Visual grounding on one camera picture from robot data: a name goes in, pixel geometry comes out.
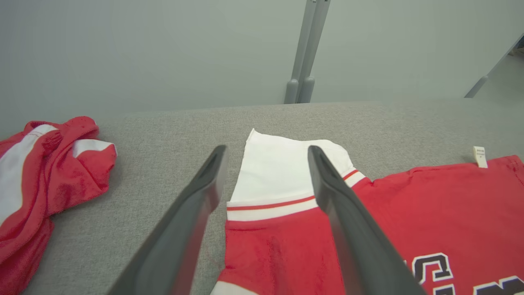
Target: red garment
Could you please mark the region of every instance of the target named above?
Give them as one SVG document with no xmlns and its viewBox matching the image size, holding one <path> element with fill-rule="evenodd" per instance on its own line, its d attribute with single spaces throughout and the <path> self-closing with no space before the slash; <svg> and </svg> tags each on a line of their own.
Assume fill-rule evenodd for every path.
<svg viewBox="0 0 524 295">
<path fill-rule="evenodd" d="M 352 189 L 427 294 L 524 292 L 517 156 L 490 160 L 487 169 L 457 164 L 365 177 Z M 312 201 L 229 206 L 236 221 L 226 221 L 225 269 L 212 294 L 344 294 L 329 220 Z M 238 221 L 252 216 L 258 220 Z"/>
<path fill-rule="evenodd" d="M 88 117 L 33 121 L 0 142 L 0 295 L 29 284 L 53 230 L 50 215 L 107 191 L 116 150 L 98 132 Z"/>
</svg>

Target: white label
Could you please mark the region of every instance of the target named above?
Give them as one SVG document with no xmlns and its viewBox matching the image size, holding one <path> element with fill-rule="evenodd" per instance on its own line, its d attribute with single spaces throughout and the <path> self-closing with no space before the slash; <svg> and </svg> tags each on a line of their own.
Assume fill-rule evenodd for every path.
<svg viewBox="0 0 524 295">
<path fill-rule="evenodd" d="M 477 160 L 478 167 L 488 168 L 488 162 L 486 162 L 486 151 L 482 146 L 474 146 L 473 153 L 475 154 L 475 160 Z"/>
</svg>

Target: striped trim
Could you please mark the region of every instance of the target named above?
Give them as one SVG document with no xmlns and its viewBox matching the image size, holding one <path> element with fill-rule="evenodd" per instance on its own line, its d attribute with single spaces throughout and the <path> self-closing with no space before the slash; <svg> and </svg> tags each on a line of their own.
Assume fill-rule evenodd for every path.
<svg viewBox="0 0 524 295">
<path fill-rule="evenodd" d="M 353 168 L 345 173 L 343 180 L 349 187 L 352 187 L 364 178 L 365 176 L 360 171 Z M 316 207 L 318 207 L 318 205 L 312 193 L 270 200 L 227 202 L 227 220 L 264 220 L 290 215 Z"/>
</svg>

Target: red and white fabric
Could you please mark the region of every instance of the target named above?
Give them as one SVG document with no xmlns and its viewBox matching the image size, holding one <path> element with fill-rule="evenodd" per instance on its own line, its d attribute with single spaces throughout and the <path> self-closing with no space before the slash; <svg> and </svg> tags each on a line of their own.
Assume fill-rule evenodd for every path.
<svg viewBox="0 0 524 295">
<path fill-rule="evenodd" d="M 490 160 L 487 169 L 419 167 L 372 182 L 330 141 L 252 131 L 227 203 L 225 269 L 213 295 L 344 294 L 329 220 L 312 196 L 311 144 L 325 151 L 428 294 L 524 292 L 517 156 Z"/>
<path fill-rule="evenodd" d="M 53 230 L 49 217 L 108 188 L 112 143 L 88 117 L 29 122 L 0 142 L 0 294 L 21 293 Z"/>
</svg>

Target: gray textured cloth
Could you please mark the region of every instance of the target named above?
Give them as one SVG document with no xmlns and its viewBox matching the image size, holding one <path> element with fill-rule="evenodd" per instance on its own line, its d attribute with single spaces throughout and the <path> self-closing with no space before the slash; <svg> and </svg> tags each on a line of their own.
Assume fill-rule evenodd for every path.
<svg viewBox="0 0 524 295">
<path fill-rule="evenodd" d="M 118 159 L 110 189 L 53 218 L 55 229 L 25 294 L 104 294 L 219 144 L 230 149 L 224 195 L 211 215 L 193 282 L 207 295 L 224 266 L 225 202 L 251 131 L 329 139 L 371 179 L 415 166 L 524 156 L 524 101 L 474 99 L 353 102 L 135 113 L 98 122 Z"/>
</svg>

